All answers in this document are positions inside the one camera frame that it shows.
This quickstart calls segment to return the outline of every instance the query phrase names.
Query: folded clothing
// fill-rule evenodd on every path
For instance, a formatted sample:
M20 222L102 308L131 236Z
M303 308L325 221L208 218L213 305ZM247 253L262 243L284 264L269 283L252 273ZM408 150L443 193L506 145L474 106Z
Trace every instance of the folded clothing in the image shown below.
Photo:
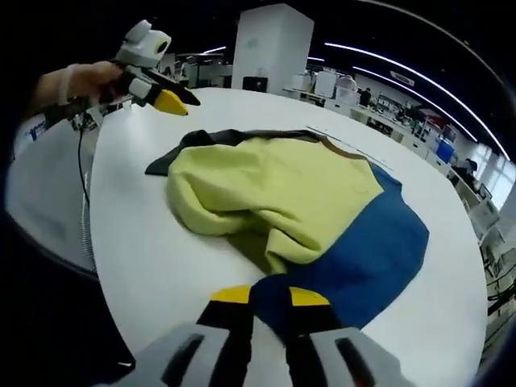
M223 132L195 133L186 137L204 139L165 162L169 204L192 232L263 239L274 275L253 298L280 337L282 289L320 293L344 326L363 327L421 268L428 230L403 202L402 185L362 156L309 131L232 131L224 144L212 144Z

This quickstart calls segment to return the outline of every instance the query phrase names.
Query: led light strip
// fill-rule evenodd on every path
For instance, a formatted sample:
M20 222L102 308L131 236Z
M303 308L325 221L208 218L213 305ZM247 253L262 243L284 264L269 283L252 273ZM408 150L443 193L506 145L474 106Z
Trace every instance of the led light strip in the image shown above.
M385 79L386 81L389 81L389 82L392 82L394 83L395 85L399 86L399 87L402 87L403 89L407 90L407 91L410 91L412 94L415 94L417 95L418 97L420 97L423 101L427 101L428 103L430 103L432 106L435 106L437 109L441 110L445 115L447 115L454 123L456 123L459 127L462 128L463 131L466 132L467 135L469 135L469 137L471 137L471 139L473 141L475 141L476 143L478 143L478 140L475 138L474 135L472 135L468 129L466 129L464 127L464 125L462 125L459 121L457 121L455 119L455 117L453 117L451 114L449 114L447 111L445 111L445 109L443 109L442 107L436 105L435 103L433 103L430 99L426 98L426 97L423 97L420 93L416 92L416 91L413 91L411 88L409 87L406 87L405 85L402 85L401 83L398 83L396 81L393 81L392 79L389 79L387 77L384 77L383 75L380 75L380 74L376 74L374 73L373 71L369 71L369 70L366 70L366 69L362 69L361 67L356 67L356 66L353 66L354 69L357 69L357 70L360 70L360 71L363 71L364 73L368 73L368 74L372 74L374 75L375 77L379 77L381 79Z
M432 81L429 77L426 77L426 76L422 75L421 73L417 72L414 69L411 69L408 66L405 66L404 64L401 64L401 63L396 62L395 60L386 58L385 56L375 54L374 52L365 51L365 50L362 50L360 48L344 46L342 44L334 44L334 43L326 42L325 45L326 46L330 46L330 47L343 48L345 50L350 50L350 51L354 51L354 52L360 52L360 53L365 54L365 55L374 56L375 58L385 60L385 61L387 61L387 62L389 62L389 63L391 63L393 65L401 67L402 69L410 71L411 73L417 75L418 77L421 77L425 81L430 82L433 86L435 86L439 90L443 91L450 98L452 98L455 102L457 102L459 105L461 105L485 129L485 131L487 131L488 135L493 139L493 141L496 143L496 145L500 148L501 152L503 153L503 156L508 161L510 161L509 155L507 154L506 150L502 147L502 145L500 144L498 139L494 136L494 134L491 132L491 130L487 127L487 125L471 109L469 109L469 107L467 107L466 104L464 104L461 100L458 99L458 97L453 95L451 92L449 92L448 90L444 89L439 83L437 83L435 81Z
M221 51L221 50L225 50L225 49L226 49L226 46L217 47L217 48L213 48L212 50L204 51L204 52L202 52L202 54L211 54L212 52L217 52L217 51Z

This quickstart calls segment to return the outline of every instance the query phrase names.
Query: cable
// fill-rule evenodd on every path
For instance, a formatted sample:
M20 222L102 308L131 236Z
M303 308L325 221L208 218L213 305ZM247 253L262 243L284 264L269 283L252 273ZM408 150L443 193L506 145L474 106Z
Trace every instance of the cable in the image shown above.
M77 146L77 160L79 162L79 174L81 175L81 183L82 183L82 192L84 192L84 197L86 199L86 203L88 203L89 208L89 197L86 192L86 183L84 182L84 173L82 173L82 161L81 161L81 144L82 144L82 136L84 135L84 125L79 126L79 145Z
M512 271L512 269L513 269L514 267L516 267L516 264L513 264L513 267L512 267L512 268L510 268L509 270L507 270L507 273L505 273L503 276L501 276L501 277L497 278L496 280L494 280L494 281L492 281L492 282L488 283L488 284L487 284L487 286L490 286L490 285L492 285L492 284L494 284L494 283L496 283L496 282L500 281L503 277L505 277L507 274L509 274L509 273Z

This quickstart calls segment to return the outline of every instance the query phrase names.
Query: white pillar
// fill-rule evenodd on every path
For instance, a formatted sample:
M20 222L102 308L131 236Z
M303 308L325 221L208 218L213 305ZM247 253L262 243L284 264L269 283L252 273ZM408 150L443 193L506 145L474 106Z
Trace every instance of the white pillar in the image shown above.
M262 6L240 15L231 87L244 77L267 77L267 91L282 94L295 73L306 69L314 21L286 4Z

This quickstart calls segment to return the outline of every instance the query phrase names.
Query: ceiling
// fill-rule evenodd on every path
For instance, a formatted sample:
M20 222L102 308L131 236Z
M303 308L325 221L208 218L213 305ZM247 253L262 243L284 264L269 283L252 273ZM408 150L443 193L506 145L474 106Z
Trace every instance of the ceiling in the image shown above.
M416 82L414 90L451 113L481 142L498 150L485 129L463 107L430 83L384 60L324 43L361 48L416 69L465 103L516 160L516 62L514 54L510 57L514 51L514 29L510 32L511 23L516 22L514 6L474 6L462 0L385 1L426 20L422 21L400 10L361 0L337 4L330 0L285 2L314 20L311 56L322 57L325 65L343 71L355 65L386 77L390 77L390 70L406 75ZM277 2L197 0L170 6L163 2L153 6L150 2L145 8L124 11L91 7L77 11L65 23L60 16L59 27L51 27L52 38L68 49L50 65L112 56L128 28L143 18L172 36L171 51L201 52L225 45L225 55L231 60L240 12L273 3ZM75 34L63 35L63 28Z

